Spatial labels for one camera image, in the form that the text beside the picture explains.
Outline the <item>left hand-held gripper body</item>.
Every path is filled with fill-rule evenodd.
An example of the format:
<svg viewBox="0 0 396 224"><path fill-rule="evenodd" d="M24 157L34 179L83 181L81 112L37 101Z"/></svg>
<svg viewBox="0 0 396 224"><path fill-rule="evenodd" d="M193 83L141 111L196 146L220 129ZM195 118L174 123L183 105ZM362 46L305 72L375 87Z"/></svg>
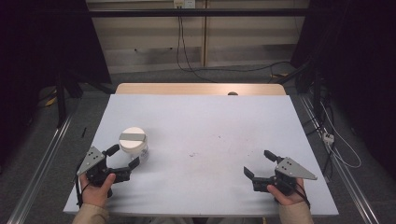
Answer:
<svg viewBox="0 0 396 224"><path fill-rule="evenodd" d="M103 151L100 151L96 147L90 147L85 158L78 167L78 178L85 174L89 182L96 187L101 187L110 174L116 175L115 183L129 181L131 170L128 166L117 169L109 168L106 164L107 158L108 156L105 156Z"/></svg>

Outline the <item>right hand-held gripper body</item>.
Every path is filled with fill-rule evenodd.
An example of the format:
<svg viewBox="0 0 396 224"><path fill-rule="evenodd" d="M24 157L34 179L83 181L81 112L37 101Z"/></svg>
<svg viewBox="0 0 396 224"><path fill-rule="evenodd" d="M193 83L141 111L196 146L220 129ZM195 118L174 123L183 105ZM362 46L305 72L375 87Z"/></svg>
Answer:
<svg viewBox="0 0 396 224"><path fill-rule="evenodd" d="M296 186L296 179L317 180L318 177L305 169L300 163L289 158L281 157L281 162L276 162L275 174L271 177L254 177L251 182L254 191L267 192L267 186L273 185L284 195L292 194Z"/></svg>

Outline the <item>person's right hand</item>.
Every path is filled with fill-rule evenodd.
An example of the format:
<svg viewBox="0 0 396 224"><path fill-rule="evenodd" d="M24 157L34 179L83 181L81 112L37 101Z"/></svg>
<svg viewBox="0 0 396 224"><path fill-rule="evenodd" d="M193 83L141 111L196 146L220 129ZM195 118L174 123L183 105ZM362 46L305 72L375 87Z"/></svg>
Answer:
<svg viewBox="0 0 396 224"><path fill-rule="evenodd" d="M284 206L305 202L306 199L304 181L301 178L296 179L295 189L290 195L284 195L273 185L268 185L267 190L276 198L279 204Z"/></svg>

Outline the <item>person's left hand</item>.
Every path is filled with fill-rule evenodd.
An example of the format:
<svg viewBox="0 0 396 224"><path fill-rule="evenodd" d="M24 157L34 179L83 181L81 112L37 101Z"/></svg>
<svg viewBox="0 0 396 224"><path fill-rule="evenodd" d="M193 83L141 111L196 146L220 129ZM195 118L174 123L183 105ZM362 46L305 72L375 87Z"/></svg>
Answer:
<svg viewBox="0 0 396 224"><path fill-rule="evenodd" d="M90 184L85 174L81 175L79 177L79 181L82 191L82 201L86 204L105 208L107 202L107 193L112 187L115 179L116 175L110 174L107 176L104 184L101 187L96 187Z"/></svg>

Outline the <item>white board sheet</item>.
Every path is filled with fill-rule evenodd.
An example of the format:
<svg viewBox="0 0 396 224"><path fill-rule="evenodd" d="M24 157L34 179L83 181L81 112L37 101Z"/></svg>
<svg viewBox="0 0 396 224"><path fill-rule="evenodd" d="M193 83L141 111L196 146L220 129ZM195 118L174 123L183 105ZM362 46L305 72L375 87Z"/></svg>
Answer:
<svg viewBox="0 0 396 224"><path fill-rule="evenodd" d="M271 176L270 150L315 175L304 183L314 216L338 210L289 96L133 95L110 97L93 138L106 150L130 128L148 137L148 159L113 186L111 214L131 217L269 217L272 195L245 176Z"/></svg>

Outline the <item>black metal stand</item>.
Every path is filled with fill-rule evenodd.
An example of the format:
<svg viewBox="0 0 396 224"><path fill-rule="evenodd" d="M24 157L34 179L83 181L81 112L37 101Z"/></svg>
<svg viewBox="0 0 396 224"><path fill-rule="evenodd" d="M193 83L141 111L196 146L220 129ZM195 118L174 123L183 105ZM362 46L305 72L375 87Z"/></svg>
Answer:
<svg viewBox="0 0 396 224"><path fill-rule="evenodd" d="M68 70L66 72L59 72L56 75L58 128L60 128L65 123L67 118L64 91L67 91L72 98L80 98L83 94L83 90L79 86L80 83L87 83L88 85L99 91L102 91L105 94L113 94L116 92L113 88L106 87L104 84L94 81L92 78L88 78L77 71Z"/></svg>
<svg viewBox="0 0 396 224"><path fill-rule="evenodd" d="M299 93L308 93L310 87L313 87L313 109L316 116L320 115L320 71L317 63L314 60L309 60L303 63L295 71L279 79L276 84L283 85L290 80L295 81L296 90Z"/></svg>

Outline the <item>wooden table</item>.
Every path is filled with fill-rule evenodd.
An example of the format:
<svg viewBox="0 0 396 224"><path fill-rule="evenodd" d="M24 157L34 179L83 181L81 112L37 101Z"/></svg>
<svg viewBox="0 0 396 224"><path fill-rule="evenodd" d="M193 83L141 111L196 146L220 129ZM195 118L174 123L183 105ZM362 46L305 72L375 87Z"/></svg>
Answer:
<svg viewBox="0 0 396 224"><path fill-rule="evenodd" d="M238 83L121 83L116 94L176 94L176 95L285 95L279 84Z"/></svg>

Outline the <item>dark curtain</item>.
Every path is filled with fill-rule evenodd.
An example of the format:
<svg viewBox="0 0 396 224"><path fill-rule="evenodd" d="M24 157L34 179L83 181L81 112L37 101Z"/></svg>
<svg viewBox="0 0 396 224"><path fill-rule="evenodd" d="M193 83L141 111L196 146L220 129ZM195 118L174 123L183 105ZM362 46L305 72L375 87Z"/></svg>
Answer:
<svg viewBox="0 0 396 224"><path fill-rule="evenodd" d="M87 0L0 0L0 167L21 143L39 92L111 78Z"/></svg>
<svg viewBox="0 0 396 224"><path fill-rule="evenodd" d="M334 25L318 59L334 98L369 152L396 180L396 0L309 0L291 63L303 65Z"/></svg>

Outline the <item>black horizontal bar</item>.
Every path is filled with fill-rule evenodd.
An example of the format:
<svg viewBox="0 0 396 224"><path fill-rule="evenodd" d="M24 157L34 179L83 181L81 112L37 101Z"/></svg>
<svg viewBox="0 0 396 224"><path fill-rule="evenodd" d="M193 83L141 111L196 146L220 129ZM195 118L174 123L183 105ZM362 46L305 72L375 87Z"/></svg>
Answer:
<svg viewBox="0 0 396 224"><path fill-rule="evenodd" d="M271 9L125 9L125 10L92 10L95 18L116 17L292 17L313 14L307 8L271 8Z"/></svg>

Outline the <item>aluminium floor rail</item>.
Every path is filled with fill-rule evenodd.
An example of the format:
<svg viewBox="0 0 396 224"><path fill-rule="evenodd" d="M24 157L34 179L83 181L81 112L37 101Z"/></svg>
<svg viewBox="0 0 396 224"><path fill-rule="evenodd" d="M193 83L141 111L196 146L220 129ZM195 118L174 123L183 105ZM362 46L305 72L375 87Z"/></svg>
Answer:
<svg viewBox="0 0 396 224"><path fill-rule="evenodd" d="M347 189L347 192L351 196L351 199L357 207L364 223L380 224L378 218L375 215L373 207L370 205L358 182L355 180L354 176L350 172L351 165L347 165L347 162L344 161L334 145L330 145L323 139L322 135L326 132L326 128L323 125L319 124L318 118L314 115L314 107L310 99L306 96L300 96L300 100L304 106L307 115L310 118L310 123L312 123L316 129L318 138L320 139L321 143L324 145L326 152L330 156L333 168L340 175Z"/></svg>
<svg viewBox="0 0 396 224"><path fill-rule="evenodd" d="M70 126L72 115L67 116L56 129L34 175L16 204L7 224L23 224L35 201L41 185Z"/></svg>

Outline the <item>white wall socket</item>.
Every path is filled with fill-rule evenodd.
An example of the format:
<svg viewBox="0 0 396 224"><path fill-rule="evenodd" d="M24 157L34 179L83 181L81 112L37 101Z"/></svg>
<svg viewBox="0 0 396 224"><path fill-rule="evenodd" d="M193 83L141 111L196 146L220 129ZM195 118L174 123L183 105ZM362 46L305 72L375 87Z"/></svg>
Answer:
<svg viewBox="0 0 396 224"><path fill-rule="evenodd" d="M196 8L195 0L173 0L174 8Z"/></svg>

